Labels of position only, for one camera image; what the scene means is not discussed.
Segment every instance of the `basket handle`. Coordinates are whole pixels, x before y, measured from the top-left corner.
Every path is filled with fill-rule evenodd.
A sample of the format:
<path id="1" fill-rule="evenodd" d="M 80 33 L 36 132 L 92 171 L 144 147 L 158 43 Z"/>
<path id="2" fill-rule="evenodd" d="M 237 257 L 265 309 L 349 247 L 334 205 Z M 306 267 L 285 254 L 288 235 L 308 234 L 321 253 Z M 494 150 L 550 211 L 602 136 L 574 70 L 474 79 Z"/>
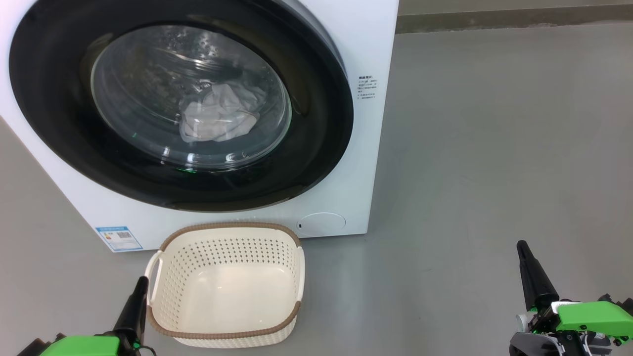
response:
<path id="1" fill-rule="evenodd" d="M 158 281 L 160 281 L 160 271 L 163 269 L 163 259 L 160 258 L 160 255 L 162 253 L 163 252 L 161 250 L 158 250 L 152 256 L 152 258 L 149 259 L 149 262 L 147 263 L 147 267 L 145 268 L 145 276 L 147 277 L 147 279 L 149 280 L 150 285 L 151 285 L 152 271 L 154 270 L 154 266 L 156 265 L 156 261 L 159 262 L 159 264 L 158 264 L 158 271 L 156 272 L 156 280 L 154 282 L 154 289 L 152 290 L 152 294 L 149 295 L 149 291 L 147 291 L 148 292 L 147 305 L 149 305 L 150 307 L 154 303 L 154 298 L 156 298 L 156 291 L 158 290 Z"/>
<path id="2" fill-rule="evenodd" d="M 297 247 L 297 251 L 299 252 L 299 269 L 300 269 L 297 302 L 300 302 L 303 299 L 303 287 L 306 284 L 306 255 L 303 253 L 303 248 L 301 246 Z"/>

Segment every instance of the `front-loading washing machine door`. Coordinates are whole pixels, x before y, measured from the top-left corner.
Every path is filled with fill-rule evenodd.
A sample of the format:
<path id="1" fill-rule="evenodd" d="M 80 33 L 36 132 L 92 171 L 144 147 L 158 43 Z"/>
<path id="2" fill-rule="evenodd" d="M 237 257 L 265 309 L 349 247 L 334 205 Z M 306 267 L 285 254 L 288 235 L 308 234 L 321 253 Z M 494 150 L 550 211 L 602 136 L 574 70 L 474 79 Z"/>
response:
<path id="1" fill-rule="evenodd" d="M 51 150 L 161 207 L 287 200 L 331 172 L 352 131 L 335 48 L 280 1 L 40 0 L 9 72 Z"/>

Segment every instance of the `qr code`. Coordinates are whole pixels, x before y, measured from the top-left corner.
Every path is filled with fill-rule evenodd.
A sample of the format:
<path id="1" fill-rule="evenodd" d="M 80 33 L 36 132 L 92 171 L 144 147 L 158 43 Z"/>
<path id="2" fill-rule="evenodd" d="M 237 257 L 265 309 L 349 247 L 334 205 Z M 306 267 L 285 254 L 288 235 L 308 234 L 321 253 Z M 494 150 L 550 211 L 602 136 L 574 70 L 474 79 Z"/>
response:
<path id="1" fill-rule="evenodd" d="M 122 239 L 132 238 L 132 235 L 129 232 L 117 232 L 116 234 L 119 236 L 119 238 L 122 238 Z"/>

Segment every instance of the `brown basket rim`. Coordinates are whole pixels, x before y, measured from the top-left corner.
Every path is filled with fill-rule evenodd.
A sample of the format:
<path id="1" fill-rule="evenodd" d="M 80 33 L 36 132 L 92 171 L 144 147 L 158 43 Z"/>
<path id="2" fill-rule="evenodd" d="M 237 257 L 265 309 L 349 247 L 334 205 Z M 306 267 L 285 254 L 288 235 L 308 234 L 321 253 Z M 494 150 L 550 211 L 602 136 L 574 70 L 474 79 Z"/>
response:
<path id="1" fill-rule="evenodd" d="M 269 223 L 269 222 L 216 222 L 216 223 L 212 223 L 212 224 L 199 224 L 199 225 L 193 225 L 193 226 L 182 228 L 182 229 L 176 231 L 175 233 L 171 234 L 165 240 L 165 242 L 163 242 L 163 244 L 160 246 L 160 250 L 161 251 L 165 251 L 167 246 L 175 238 L 177 238 L 178 236 L 183 235 L 183 234 L 185 234 L 187 232 L 208 230 L 208 229 L 224 229 L 224 228 L 228 228 L 228 227 L 255 227 L 255 228 L 280 230 L 280 231 L 283 231 L 286 234 L 290 235 L 290 237 L 292 237 L 292 239 L 294 240 L 294 242 L 297 245 L 297 247 L 301 247 L 301 242 L 299 241 L 299 237 L 297 236 L 297 234 L 295 234 L 294 231 L 290 230 L 288 227 L 280 225 L 280 224 L 273 224 L 273 223 Z M 163 334 L 165 336 L 172 337 L 172 338 L 200 339 L 200 340 L 241 339 L 241 338 L 251 338 L 251 337 L 254 337 L 254 336 L 269 335 L 269 334 L 273 334 L 273 333 L 276 333 L 276 332 L 282 330 L 286 326 L 290 325 L 292 320 L 297 316 L 297 313 L 299 312 L 299 307 L 300 306 L 301 306 L 301 302 L 297 301 L 294 304 L 294 308 L 292 309 L 292 312 L 290 313 L 290 315 L 288 315 L 288 317 L 285 318 L 285 320 L 282 321 L 280 324 L 277 324 L 277 325 L 275 325 L 273 327 L 269 327 L 268 329 L 260 329 L 260 330 L 254 330 L 254 331 L 243 331 L 243 332 L 239 332 L 239 333 L 205 334 L 205 333 L 182 333 L 180 331 L 167 330 L 164 327 L 162 327 L 160 324 L 158 324 L 158 321 L 154 317 L 154 312 L 152 310 L 152 307 L 150 307 L 150 306 L 147 306 L 147 319 L 149 320 L 149 323 L 152 325 L 152 327 L 157 332 L 159 332 L 159 333 L 161 333 L 161 334 Z"/>

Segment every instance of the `green cover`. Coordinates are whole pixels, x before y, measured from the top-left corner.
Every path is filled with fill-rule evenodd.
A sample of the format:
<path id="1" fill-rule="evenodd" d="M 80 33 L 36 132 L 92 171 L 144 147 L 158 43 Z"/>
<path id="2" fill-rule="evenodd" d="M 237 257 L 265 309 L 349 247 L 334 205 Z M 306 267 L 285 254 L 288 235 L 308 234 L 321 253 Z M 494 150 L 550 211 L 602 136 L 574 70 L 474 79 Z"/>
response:
<path id="1" fill-rule="evenodd" d="M 116 336 L 67 336 L 49 346 L 41 356 L 116 356 Z"/>
<path id="2" fill-rule="evenodd" d="M 610 302 L 561 305 L 558 307 L 558 316 L 558 331 L 594 331 L 608 336 L 633 338 L 633 316 Z"/>

